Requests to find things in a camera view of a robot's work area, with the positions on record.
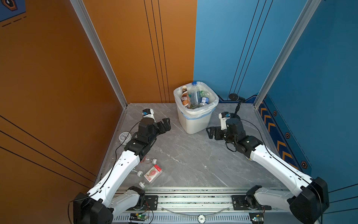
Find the brown coffee drink bottle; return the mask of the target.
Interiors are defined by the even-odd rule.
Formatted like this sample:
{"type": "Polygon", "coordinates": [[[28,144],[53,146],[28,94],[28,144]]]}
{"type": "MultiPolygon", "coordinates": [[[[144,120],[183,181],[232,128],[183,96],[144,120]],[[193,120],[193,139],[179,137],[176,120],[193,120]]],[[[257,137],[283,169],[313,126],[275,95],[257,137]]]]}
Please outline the brown coffee drink bottle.
{"type": "Polygon", "coordinates": [[[190,97],[186,85],[182,86],[181,102],[185,108],[190,108],[190,97]]]}

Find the crushed bottle blue label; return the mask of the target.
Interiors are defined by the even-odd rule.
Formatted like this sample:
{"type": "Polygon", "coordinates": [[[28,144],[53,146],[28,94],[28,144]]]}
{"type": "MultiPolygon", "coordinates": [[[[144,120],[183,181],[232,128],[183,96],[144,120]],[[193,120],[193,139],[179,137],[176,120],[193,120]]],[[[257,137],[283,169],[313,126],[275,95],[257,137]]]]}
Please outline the crushed bottle blue label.
{"type": "Polygon", "coordinates": [[[203,107],[209,104],[210,94],[207,91],[200,91],[200,103],[199,106],[203,107]]]}

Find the clear water bottle blue cap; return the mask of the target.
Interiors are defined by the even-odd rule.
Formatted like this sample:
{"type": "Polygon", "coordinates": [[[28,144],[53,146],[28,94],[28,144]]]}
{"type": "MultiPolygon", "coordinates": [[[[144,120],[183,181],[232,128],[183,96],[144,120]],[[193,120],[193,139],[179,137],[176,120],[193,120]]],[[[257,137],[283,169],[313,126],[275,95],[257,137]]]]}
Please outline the clear water bottle blue cap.
{"type": "Polygon", "coordinates": [[[194,109],[200,103],[200,88],[197,82],[192,82],[189,90],[190,108],[194,109]]]}

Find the pink white label bottle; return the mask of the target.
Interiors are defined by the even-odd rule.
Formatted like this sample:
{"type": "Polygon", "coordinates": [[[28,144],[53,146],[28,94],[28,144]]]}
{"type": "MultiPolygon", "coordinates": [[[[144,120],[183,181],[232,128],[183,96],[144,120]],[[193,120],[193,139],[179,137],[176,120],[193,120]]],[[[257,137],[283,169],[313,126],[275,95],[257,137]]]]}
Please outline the pink white label bottle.
{"type": "Polygon", "coordinates": [[[139,182],[139,186],[142,189],[150,187],[154,181],[162,174],[162,168],[159,165],[154,165],[142,176],[142,180],[139,182]]]}

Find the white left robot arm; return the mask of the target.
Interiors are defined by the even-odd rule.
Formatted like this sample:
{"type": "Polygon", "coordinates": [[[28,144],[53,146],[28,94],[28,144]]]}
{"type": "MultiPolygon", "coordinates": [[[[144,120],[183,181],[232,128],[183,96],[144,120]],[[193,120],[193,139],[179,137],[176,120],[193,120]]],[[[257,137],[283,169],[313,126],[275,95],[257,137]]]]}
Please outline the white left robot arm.
{"type": "Polygon", "coordinates": [[[79,193],[71,203],[72,224],[110,224],[115,215],[139,207],[145,202],[145,191],[132,186],[124,194],[115,197],[118,188],[140,164],[151,150],[159,135],[171,130],[169,118],[156,122],[153,117],[144,117],[136,124],[137,133],[125,145],[121,156],[116,156],[109,172],[86,194],[79,193]]]}

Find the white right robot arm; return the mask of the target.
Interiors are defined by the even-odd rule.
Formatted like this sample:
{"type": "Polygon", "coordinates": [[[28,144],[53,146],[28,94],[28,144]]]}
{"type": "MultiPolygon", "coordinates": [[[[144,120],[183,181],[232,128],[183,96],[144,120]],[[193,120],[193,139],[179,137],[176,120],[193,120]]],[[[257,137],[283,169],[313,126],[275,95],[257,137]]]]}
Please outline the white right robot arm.
{"type": "Polygon", "coordinates": [[[206,132],[210,139],[223,140],[226,146],[234,146],[233,152],[260,164],[288,189],[285,193],[256,185],[246,193],[247,207],[262,210],[271,206],[291,212],[303,224],[323,223],[323,214],[330,206],[326,181],[320,177],[314,179],[290,166],[269,150],[263,138],[247,135],[242,121],[227,114],[220,118],[219,127],[208,127],[206,132]]]}

